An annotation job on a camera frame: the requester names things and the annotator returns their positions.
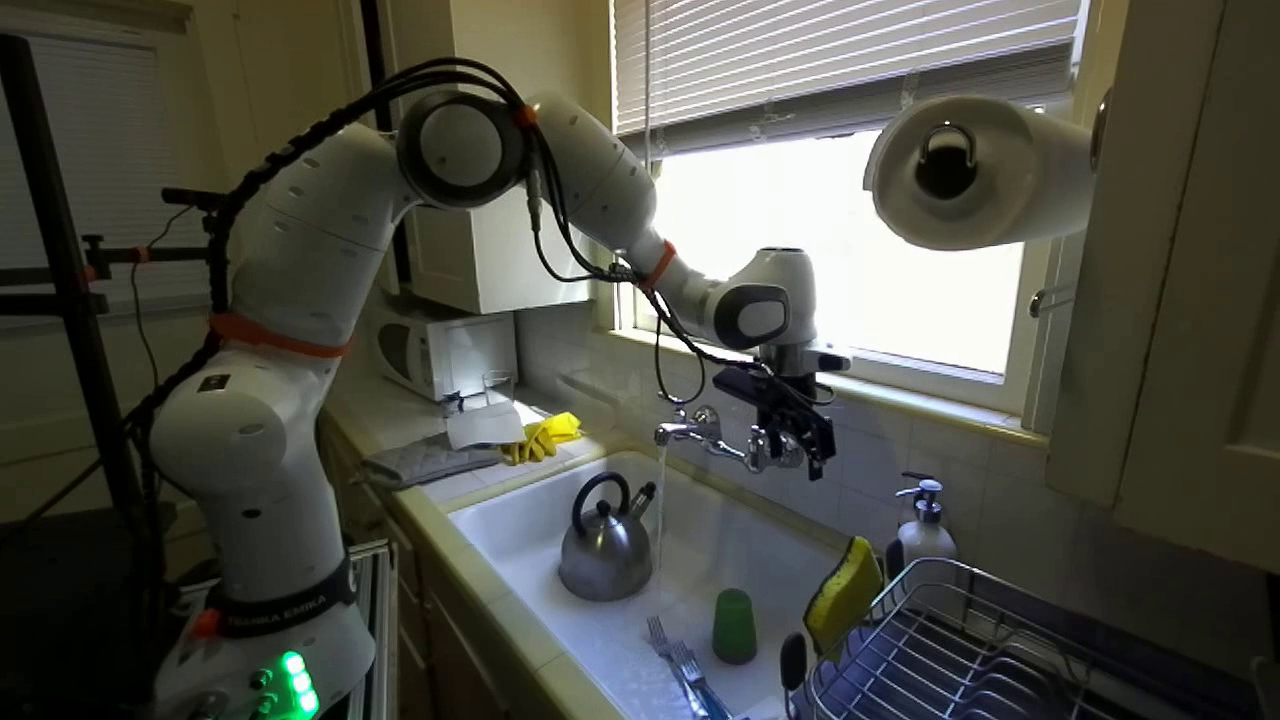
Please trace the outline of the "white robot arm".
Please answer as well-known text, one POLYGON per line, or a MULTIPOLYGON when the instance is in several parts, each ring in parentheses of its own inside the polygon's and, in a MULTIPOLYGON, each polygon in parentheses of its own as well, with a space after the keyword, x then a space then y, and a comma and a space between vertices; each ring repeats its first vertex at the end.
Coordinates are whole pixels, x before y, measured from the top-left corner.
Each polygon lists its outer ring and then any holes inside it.
POLYGON ((510 191, 531 229, 603 245, 601 278, 639 289, 681 340, 727 351, 715 384, 756 409, 752 464, 837 457, 805 254, 763 249, 710 282, 656 231, 652 172, 591 113, 481 59, 412 63, 271 152, 210 217, 206 340, 156 395, 144 450, 194 500, 220 581, 156 674, 156 720, 321 720, 368 680, 376 641, 321 409, 393 231, 510 191))

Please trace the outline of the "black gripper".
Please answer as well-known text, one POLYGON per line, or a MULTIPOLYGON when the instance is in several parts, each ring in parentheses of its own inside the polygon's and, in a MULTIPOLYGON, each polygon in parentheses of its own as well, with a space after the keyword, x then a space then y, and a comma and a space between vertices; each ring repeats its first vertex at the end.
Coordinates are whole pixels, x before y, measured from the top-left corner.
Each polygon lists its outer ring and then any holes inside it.
POLYGON ((839 355, 812 350, 781 350, 756 365, 727 365, 710 377, 721 391, 756 409, 756 460, 830 460, 837 428, 816 401, 816 377, 839 367, 839 355))

